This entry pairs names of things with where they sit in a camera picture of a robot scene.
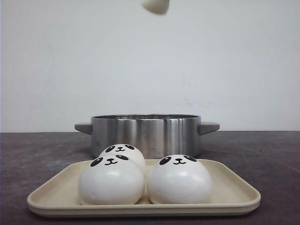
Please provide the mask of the panda bun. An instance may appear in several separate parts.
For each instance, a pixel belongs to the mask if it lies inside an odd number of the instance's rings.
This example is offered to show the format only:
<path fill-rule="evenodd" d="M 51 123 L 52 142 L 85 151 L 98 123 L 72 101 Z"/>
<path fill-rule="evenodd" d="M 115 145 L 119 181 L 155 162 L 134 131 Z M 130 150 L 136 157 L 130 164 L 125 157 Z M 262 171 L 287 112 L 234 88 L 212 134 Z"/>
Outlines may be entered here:
<path fill-rule="evenodd" d="M 213 180 L 205 166 L 189 155 L 169 155 L 149 170 L 147 189 L 153 204 L 209 203 Z"/>
<path fill-rule="evenodd" d="M 127 143 L 114 144 L 103 150 L 99 157 L 106 155 L 124 155 L 135 161 L 144 174 L 146 174 L 146 162 L 143 154 L 133 145 Z"/>
<path fill-rule="evenodd" d="M 135 204 L 144 187 L 144 173 L 125 155 L 99 156 L 83 169 L 78 180 L 82 205 Z"/>
<path fill-rule="evenodd" d="M 169 0 L 142 0 L 141 6 L 154 14 L 165 15 L 169 9 Z"/>

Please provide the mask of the stainless steel steamer pot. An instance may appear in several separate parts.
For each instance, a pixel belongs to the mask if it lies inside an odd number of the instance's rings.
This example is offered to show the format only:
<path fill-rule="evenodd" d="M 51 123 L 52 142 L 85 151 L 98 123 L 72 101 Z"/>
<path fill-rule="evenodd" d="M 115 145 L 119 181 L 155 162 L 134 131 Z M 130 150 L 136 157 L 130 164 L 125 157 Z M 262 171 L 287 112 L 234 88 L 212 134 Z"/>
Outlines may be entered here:
<path fill-rule="evenodd" d="M 191 114 L 116 114 L 93 116 L 75 124 L 75 130 L 91 136 L 91 153 L 98 156 L 113 144 L 129 144 L 146 159 L 172 154 L 196 156 L 202 135 L 219 130 L 220 124 L 204 122 Z"/>

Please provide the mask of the cream rectangular plastic tray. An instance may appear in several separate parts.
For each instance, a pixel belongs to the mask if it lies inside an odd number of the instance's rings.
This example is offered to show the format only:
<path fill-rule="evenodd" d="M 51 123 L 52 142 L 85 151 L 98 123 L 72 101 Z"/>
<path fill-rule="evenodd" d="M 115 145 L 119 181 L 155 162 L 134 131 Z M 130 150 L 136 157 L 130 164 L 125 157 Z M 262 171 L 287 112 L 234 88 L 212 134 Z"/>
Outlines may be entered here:
<path fill-rule="evenodd" d="M 81 205 L 77 185 L 87 161 L 67 166 L 34 190 L 27 204 L 35 214 L 49 218 L 237 216 L 259 207 L 260 193 L 231 169 L 218 161 L 199 161 L 214 182 L 213 196 L 207 204 L 152 204 L 145 192 L 133 205 Z"/>

